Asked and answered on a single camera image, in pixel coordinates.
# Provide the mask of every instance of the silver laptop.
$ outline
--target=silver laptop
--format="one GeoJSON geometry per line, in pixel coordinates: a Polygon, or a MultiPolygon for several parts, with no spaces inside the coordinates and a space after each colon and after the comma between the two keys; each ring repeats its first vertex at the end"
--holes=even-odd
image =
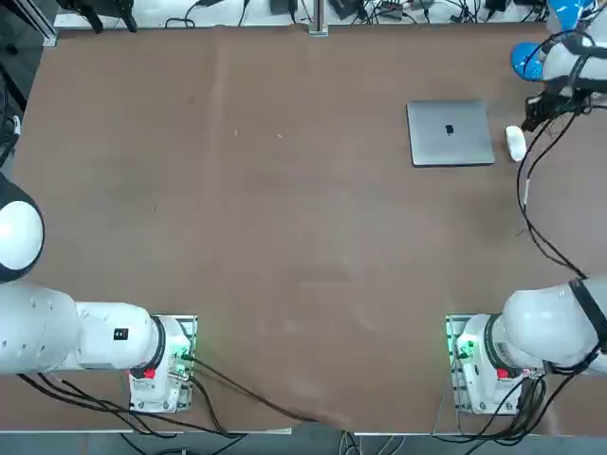
{"type": "Polygon", "coordinates": [[[482,101],[412,101],[407,104],[407,120],[414,166],[495,162],[482,101]]]}

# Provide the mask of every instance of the table surface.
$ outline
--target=table surface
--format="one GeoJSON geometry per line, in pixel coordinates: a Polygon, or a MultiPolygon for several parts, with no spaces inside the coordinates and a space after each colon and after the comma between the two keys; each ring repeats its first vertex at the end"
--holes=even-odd
{"type": "MultiPolygon", "coordinates": [[[[428,432],[449,369],[445,315],[500,311],[517,289],[571,278],[519,235],[504,140],[539,88],[513,75],[509,50],[543,36],[531,25],[65,35],[44,52],[14,169],[46,218],[30,279],[76,300],[196,313],[201,358],[327,424],[428,432]],[[495,165],[413,168],[405,104],[420,99],[485,100],[495,165]]],[[[544,233],[595,273],[603,125],[601,113],[574,124],[529,198],[544,233]]],[[[126,400],[123,373],[70,377],[126,400]]],[[[606,435],[602,380],[574,381],[542,432],[606,435]]],[[[207,382],[228,428],[293,424],[207,382]]],[[[14,391],[2,429],[122,428],[18,379],[2,388],[14,391]]],[[[201,400],[180,417],[209,424],[201,400]]],[[[441,420],[456,430],[450,397],[441,420]]]]}

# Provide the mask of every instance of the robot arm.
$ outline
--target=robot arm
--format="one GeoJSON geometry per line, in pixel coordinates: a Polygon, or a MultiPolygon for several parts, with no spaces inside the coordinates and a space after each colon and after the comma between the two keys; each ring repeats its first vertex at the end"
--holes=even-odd
{"type": "Polygon", "coordinates": [[[18,279],[36,264],[45,226],[34,201],[0,174],[0,374],[127,370],[130,406],[175,412],[192,401],[195,317],[150,316],[128,303],[75,302],[18,279]]]}
{"type": "Polygon", "coordinates": [[[603,104],[607,94],[607,10],[593,0],[549,0],[544,43],[520,43],[510,54],[516,74],[525,81],[542,82],[544,90],[525,104],[522,128],[533,131],[540,123],[565,112],[603,104]]]}
{"type": "MultiPolygon", "coordinates": [[[[607,323],[603,315],[607,315],[607,278],[517,291],[506,301],[503,313],[472,316],[455,349],[472,411],[496,412],[523,378],[550,369],[572,371],[587,365],[607,373],[607,355],[596,353],[595,323],[598,327],[601,319],[607,323]],[[580,290],[587,291],[589,298],[580,290]]],[[[515,413],[520,394],[520,389],[513,392],[500,413],[515,413]]]]}

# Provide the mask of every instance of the blue robot part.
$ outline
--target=blue robot part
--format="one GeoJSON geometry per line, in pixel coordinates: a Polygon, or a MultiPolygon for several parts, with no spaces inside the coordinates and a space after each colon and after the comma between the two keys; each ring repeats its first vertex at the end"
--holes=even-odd
{"type": "Polygon", "coordinates": [[[542,62],[540,52],[536,52],[539,43],[518,43],[510,53],[510,65],[524,81],[542,80],[542,62]]]}
{"type": "Polygon", "coordinates": [[[548,7],[554,12],[561,24],[561,30],[573,30],[581,14],[591,8],[595,0],[549,0],[548,7]]]}

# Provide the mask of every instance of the black cable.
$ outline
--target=black cable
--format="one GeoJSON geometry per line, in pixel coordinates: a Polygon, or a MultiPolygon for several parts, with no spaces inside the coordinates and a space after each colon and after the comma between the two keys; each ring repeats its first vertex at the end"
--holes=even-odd
{"type": "Polygon", "coordinates": [[[527,14],[527,15],[526,15],[526,16],[525,16],[525,17],[524,17],[522,20],[521,20],[521,23],[523,23],[523,22],[527,22],[527,19],[528,19],[529,17],[531,17],[531,14],[533,14],[535,11],[536,11],[536,8],[535,8],[535,7],[532,7],[532,8],[529,10],[529,13],[528,13],[528,14],[527,14]]]}
{"type": "MultiPolygon", "coordinates": [[[[559,393],[569,384],[577,375],[583,373],[590,364],[597,358],[598,352],[600,349],[600,342],[593,348],[593,350],[585,356],[585,358],[573,367],[569,367],[571,373],[569,373],[565,379],[559,384],[559,386],[550,394],[548,399],[545,401],[545,404],[542,406],[543,400],[546,394],[546,384],[544,381],[544,375],[534,378],[531,380],[532,384],[529,389],[527,389],[519,400],[520,408],[517,412],[517,415],[512,420],[512,423],[505,430],[498,431],[494,434],[485,434],[485,431],[490,426],[491,422],[499,412],[500,407],[506,401],[506,398],[500,403],[497,410],[491,415],[491,417],[487,420],[487,423],[476,434],[466,435],[461,434],[458,437],[462,438],[460,440],[448,440],[444,438],[440,438],[437,436],[432,436],[434,439],[438,439],[440,441],[445,441],[448,443],[455,444],[467,444],[474,441],[480,441],[479,444],[476,444],[471,449],[469,449],[466,453],[470,454],[475,451],[477,448],[482,446],[484,443],[488,441],[493,441],[500,446],[515,446],[519,444],[527,435],[529,435],[542,421],[544,418],[548,408],[552,404],[552,402],[557,398],[559,393]],[[540,387],[539,393],[536,394],[536,389],[540,387]],[[525,415],[525,418],[522,422],[520,422],[521,417],[525,415]]],[[[509,394],[513,393],[526,379],[519,382],[517,386],[515,386],[509,394]]]]}
{"type": "Polygon", "coordinates": [[[129,439],[124,436],[122,433],[119,433],[119,437],[122,438],[124,440],[124,442],[126,444],[128,444],[133,450],[135,450],[136,453],[138,453],[139,455],[148,455],[145,451],[143,451],[143,449],[137,447],[135,444],[133,444],[131,441],[129,441],[129,439]]]}
{"type": "Polygon", "coordinates": [[[481,9],[481,0],[474,0],[474,23],[478,23],[478,11],[481,9]]]}
{"type": "MultiPolygon", "coordinates": [[[[65,398],[62,395],[59,395],[57,393],[54,393],[52,391],[48,391],[47,389],[45,389],[43,386],[41,386],[40,384],[38,384],[36,381],[34,381],[33,379],[27,377],[24,374],[17,374],[19,376],[20,379],[22,379],[24,382],[28,383],[32,388],[36,389],[37,391],[39,391],[40,393],[53,398],[55,400],[70,404],[70,405],[74,405],[78,408],[83,408],[86,410],[95,410],[97,412],[107,412],[107,413],[114,413],[115,411],[113,410],[108,410],[102,407],[96,407],[96,406],[92,406],[86,403],[82,403],[82,402],[78,402],[69,398],[65,398]]],[[[120,405],[116,405],[115,403],[112,403],[112,406],[116,407],[116,408],[121,408],[120,405]]],[[[197,429],[200,431],[207,431],[208,433],[212,433],[212,434],[219,434],[221,436],[224,436],[223,434],[221,434],[219,431],[210,429],[210,428],[205,428],[199,425],[195,425],[195,424],[190,424],[188,422],[182,422],[176,419],[172,419],[170,417],[165,417],[164,415],[160,415],[160,414],[153,414],[150,412],[141,412],[138,410],[120,410],[119,413],[123,414],[123,413],[127,413],[127,414],[131,414],[131,415],[140,415],[142,417],[147,417],[149,419],[154,419],[154,420],[160,420],[162,422],[167,422],[169,424],[173,424],[173,425],[177,425],[180,427],[185,427],[185,428],[192,428],[192,429],[197,429]]]]}
{"type": "Polygon", "coordinates": [[[360,8],[358,8],[357,13],[354,16],[354,20],[350,24],[351,26],[353,26],[357,20],[360,20],[361,24],[363,24],[365,21],[366,21],[366,24],[370,24],[370,21],[372,20],[372,16],[370,17],[369,14],[367,14],[367,7],[371,3],[371,1],[372,0],[367,0],[364,4],[362,4],[360,6],[360,8]]]}
{"type": "Polygon", "coordinates": [[[450,3],[450,4],[452,4],[455,7],[458,7],[460,9],[460,11],[459,11],[459,17],[457,17],[457,18],[455,18],[455,16],[451,17],[452,21],[454,21],[454,22],[462,22],[462,20],[467,15],[467,13],[469,13],[468,12],[468,7],[466,7],[465,5],[463,5],[461,1],[459,3],[456,3],[453,0],[443,0],[443,1],[445,1],[447,3],[450,3]]]}
{"type": "Polygon", "coordinates": [[[192,28],[192,27],[196,27],[196,22],[194,22],[192,19],[188,18],[188,16],[190,15],[190,13],[192,12],[192,10],[196,7],[199,7],[202,5],[201,1],[197,1],[196,3],[194,3],[193,5],[191,5],[188,10],[186,11],[186,15],[183,17],[170,17],[169,19],[167,19],[164,22],[164,27],[168,28],[169,24],[171,24],[172,22],[182,22],[186,28],[192,28]]]}
{"type": "Polygon", "coordinates": [[[437,440],[442,441],[444,443],[452,443],[452,444],[467,444],[467,443],[471,443],[472,441],[483,439],[483,436],[485,435],[485,432],[488,430],[488,428],[491,426],[491,424],[493,423],[493,421],[499,415],[499,412],[500,412],[500,409],[502,408],[502,406],[506,403],[506,401],[510,397],[510,395],[512,393],[514,393],[516,390],[518,390],[523,385],[523,383],[525,382],[525,380],[526,380],[526,378],[522,379],[512,389],[510,389],[510,391],[502,399],[502,401],[500,402],[500,404],[498,405],[498,407],[496,408],[496,410],[493,412],[493,414],[491,414],[491,416],[485,422],[485,425],[483,426],[483,428],[478,433],[473,434],[473,435],[458,435],[458,437],[461,437],[463,439],[457,439],[457,440],[446,439],[446,438],[443,438],[441,436],[436,436],[436,435],[433,435],[432,437],[434,439],[437,439],[437,440]]]}
{"type": "Polygon", "coordinates": [[[549,9],[546,4],[542,4],[540,10],[538,11],[538,15],[535,18],[535,22],[545,22],[548,18],[549,9]]]}
{"type": "Polygon", "coordinates": [[[38,377],[40,377],[42,379],[42,381],[52,390],[61,393],[63,395],[66,396],[71,396],[74,398],[80,398],[82,400],[86,400],[86,401],[91,401],[94,402],[98,405],[100,405],[101,407],[109,410],[109,406],[113,407],[115,410],[110,410],[116,417],[118,417],[122,422],[124,422],[129,428],[131,428],[135,433],[138,434],[142,434],[145,436],[155,436],[159,439],[173,439],[174,437],[176,437],[176,434],[170,435],[170,434],[160,434],[157,433],[156,431],[153,431],[145,422],[143,422],[143,420],[138,416],[138,415],[133,415],[131,413],[131,411],[127,408],[124,408],[122,406],[116,405],[115,403],[112,403],[111,401],[106,401],[106,400],[99,400],[91,395],[89,395],[88,393],[85,393],[84,391],[80,390],[78,387],[76,387],[75,385],[73,385],[72,383],[70,383],[69,381],[63,380],[61,379],[61,382],[66,384],[68,387],[70,387],[71,389],[73,389],[74,391],[76,391],[76,393],[71,392],[71,391],[67,391],[65,389],[62,389],[61,387],[58,387],[56,385],[54,385],[51,381],[48,380],[48,378],[46,378],[46,376],[42,373],[38,373],[38,377]],[[141,429],[137,428],[135,425],[133,425],[131,422],[129,422],[127,419],[125,419],[124,417],[122,417],[120,415],[121,412],[126,412],[129,413],[132,417],[134,417],[140,424],[142,427],[144,427],[146,429],[146,431],[142,431],[141,429]]]}
{"type": "Polygon", "coordinates": [[[238,27],[243,25],[243,20],[245,19],[245,12],[247,12],[248,2],[250,0],[243,0],[243,12],[240,15],[240,19],[238,20],[238,27]]]}
{"type": "MultiPolygon", "coordinates": [[[[584,272],[582,272],[576,265],[574,265],[566,256],[564,256],[550,241],[548,241],[538,231],[538,229],[535,227],[535,225],[529,219],[529,216],[527,214],[527,208],[526,208],[526,194],[527,194],[528,184],[529,184],[528,178],[527,178],[527,180],[525,182],[525,197],[524,197],[524,200],[521,198],[521,175],[523,173],[523,168],[524,168],[525,162],[529,158],[531,150],[533,149],[533,147],[535,146],[535,144],[537,143],[537,141],[539,140],[539,138],[543,134],[543,132],[548,128],[548,126],[550,126],[554,122],[554,120],[556,120],[561,115],[562,115],[562,113],[558,113],[557,115],[555,115],[551,119],[549,119],[547,122],[545,122],[544,125],[542,126],[541,130],[539,131],[539,133],[536,134],[536,136],[531,141],[531,144],[527,148],[527,152],[526,152],[525,156],[523,157],[523,160],[521,161],[521,164],[519,166],[519,169],[517,171],[517,176],[516,176],[517,202],[519,204],[519,210],[521,211],[521,214],[522,214],[522,216],[523,216],[523,218],[525,220],[527,231],[531,235],[531,239],[532,239],[533,243],[540,250],[540,252],[543,254],[543,256],[546,257],[547,259],[549,259],[550,261],[552,261],[555,264],[558,264],[558,265],[564,266],[566,268],[569,268],[574,273],[576,273],[576,275],[578,275],[580,278],[582,278],[583,280],[585,280],[587,278],[586,274],[584,272]],[[558,259],[554,258],[553,256],[549,255],[540,246],[540,243],[536,239],[536,236],[539,239],[541,239],[560,259],[558,260],[558,259]]],[[[573,120],[576,118],[577,115],[578,114],[574,113],[574,115],[570,118],[569,122],[561,130],[561,132],[559,133],[559,135],[552,141],[552,143],[550,143],[548,145],[548,147],[546,147],[546,149],[544,149],[544,151],[541,153],[541,157],[544,157],[550,150],[552,150],[552,148],[559,142],[559,140],[561,140],[561,138],[567,132],[567,130],[569,129],[569,127],[571,126],[571,124],[573,123],[573,120]]]]}
{"type": "Polygon", "coordinates": [[[203,362],[202,360],[198,360],[197,358],[192,357],[191,355],[183,355],[182,358],[185,360],[190,360],[194,363],[197,363],[201,367],[205,368],[206,370],[209,370],[210,372],[221,377],[223,380],[232,384],[232,386],[239,389],[246,395],[250,396],[251,398],[256,399],[257,401],[259,401],[260,403],[263,403],[264,405],[268,406],[269,408],[276,410],[277,412],[280,412],[282,415],[284,415],[286,417],[289,417],[289,418],[295,419],[295,420],[299,420],[301,422],[316,422],[315,419],[296,414],[295,412],[291,412],[288,409],[285,409],[281,406],[278,406],[278,405],[272,403],[271,401],[265,399],[263,396],[259,395],[258,393],[255,393],[254,391],[251,391],[250,389],[246,388],[245,386],[238,384],[236,381],[230,379],[225,374],[218,372],[214,367],[212,367],[211,365],[208,365],[207,363],[203,362]]]}
{"type": "Polygon", "coordinates": [[[429,24],[430,23],[430,12],[428,11],[428,8],[426,8],[426,4],[424,3],[424,0],[419,0],[419,4],[421,5],[421,8],[424,10],[424,17],[426,18],[426,22],[429,24]]]}
{"type": "Polygon", "coordinates": [[[350,431],[346,431],[345,434],[346,434],[346,437],[348,439],[350,439],[350,442],[352,443],[352,446],[354,446],[354,450],[357,452],[358,455],[360,455],[359,446],[357,446],[357,443],[354,440],[354,437],[352,436],[352,434],[350,434],[350,431]]]}
{"type": "Polygon", "coordinates": [[[234,446],[235,444],[240,443],[243,439],[245,439],[247,437],[246,434],[243,434],[242,436],[240,436],[238,439],[232,441],[231,443],[221,447],[218,450],[215,450],[213,453],[211,453],[210,455],[219,455],[222,452],[225,452],[226,450],[228,450],[230,447],[234,446]]]}
{"type": "Polygon", "coordinates": [[[228,431],[219,423],[219,419],[217,418],[215,409],[212,406],[211,398],[209,397],[209,393],[207,392],[207,390],[204,388],[202,383],[198,381],[198,379],[196,379],[195,377],[191,376],[190,381],[192,381],[192,383],[196,386],[200,393],[202,393],[202,396],[204,397],[205,402],[207,404],[207,408],[209,409],[209,414],[211,415],[212,423],[215,425],[217,431],[221,432],[224,435],[228,435],[228,431]]]}
{"type": "Polygon", "coordinates": [[[418,22],[417,22],[417,21],[416,21],[416,20],[413,18],[413,16],[412,16],[411,14],[409,14],[409,13],[407,13],[407,12],[403,11],[403,12],[402,12],[402,15],[403,15],[403,17],[406,17],[406,18],[408,18],[408,19],[411,19],[411,21],[412,21],[414,24],[418,24],[418,22]]]}

